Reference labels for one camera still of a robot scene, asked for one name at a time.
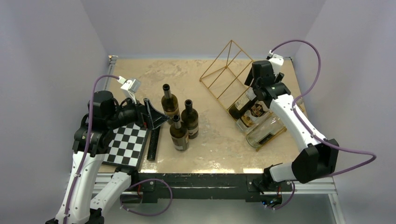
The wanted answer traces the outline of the dark wine bottle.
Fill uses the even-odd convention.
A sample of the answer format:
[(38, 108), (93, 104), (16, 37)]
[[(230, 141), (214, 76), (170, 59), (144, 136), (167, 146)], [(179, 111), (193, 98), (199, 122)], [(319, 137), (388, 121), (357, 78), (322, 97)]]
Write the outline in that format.
[(163, 85), (164, 96), (161, 99), (161, 104), (164, 110), (164, 114), (167, 115), (170, 119), (168, 123), (170, 125), (173, 124), (173, 116), (180, 115), (178, 99), (177, 97), (171, 93), (170, 85)]
[(189, 135), (187, 128), (183, 126), (179, 115), (172, 117), (172, 124), (170, 126), (170, 134), (173, 146), (177, 151), (186, 151), (189, 147)]
[(184, 102), (185, 109), (181, 113), (181, 119), (187, 128), (189, 139), (194, 139), (198, 136), (198, 112), (193, 108), (192, 100), (187, 99)]
[(244, 113), (251, 108), (257, 100), (252, 87), (249, 87), (228, 109), (228, 113), (234, 120), (241, 118)]

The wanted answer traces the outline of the clear liquor bottle black cap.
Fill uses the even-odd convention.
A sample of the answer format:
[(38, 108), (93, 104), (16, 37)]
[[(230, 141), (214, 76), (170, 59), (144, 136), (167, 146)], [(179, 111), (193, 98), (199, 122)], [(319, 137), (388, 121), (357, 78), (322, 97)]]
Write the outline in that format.
[(248, 134), (269, 116), (269, 108), (262, 102), (256, 101), (236, 122), (240, 131)]

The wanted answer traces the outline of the clear glass bottle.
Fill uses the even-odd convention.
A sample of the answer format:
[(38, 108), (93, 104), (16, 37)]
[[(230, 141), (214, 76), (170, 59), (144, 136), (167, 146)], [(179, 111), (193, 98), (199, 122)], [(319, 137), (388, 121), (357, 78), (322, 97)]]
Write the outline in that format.
[(265, 144), (286, 130), (280, 118), (271, 114), (246, 136), (246, 140), (251, 147), (259, 151)]

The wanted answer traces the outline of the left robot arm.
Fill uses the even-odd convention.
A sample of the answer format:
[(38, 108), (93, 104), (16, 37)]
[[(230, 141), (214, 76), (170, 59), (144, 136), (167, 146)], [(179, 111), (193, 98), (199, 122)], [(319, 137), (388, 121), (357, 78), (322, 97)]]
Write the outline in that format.
[(106, 213), (121, 193), (138, 188), (137, 171), (121, 165), (97, 197), (92, 197), (99, 168), (116, 136), (114, 130), (128, 124), (153, 130), (169, 120), (149, 99), (143, 101), (141, 104), (126, 98), (123, 105), (110, 91), (93, 92), (88, 102), (89, 112), (74, 134), (72, 170), (62, 205), (47, 223), (103, 224)]

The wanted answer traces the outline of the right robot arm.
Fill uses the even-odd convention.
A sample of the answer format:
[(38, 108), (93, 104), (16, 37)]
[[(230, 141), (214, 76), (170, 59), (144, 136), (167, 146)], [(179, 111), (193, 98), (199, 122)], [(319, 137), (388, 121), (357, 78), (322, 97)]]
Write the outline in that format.
[(294, 161), (263, 170), (261, 180), (255, 184), (261, 192), (277, 190), (284, 181), (307, 183), (328, 176), (335, 171), (338, 157), (337, 141), (327, 139), (314, 129), (282, 83), (284, 75), (279, 72), (280, 68), (269, 60), (255, 61), (245, 81), (257, 99), (282, 121), (299, 150)]

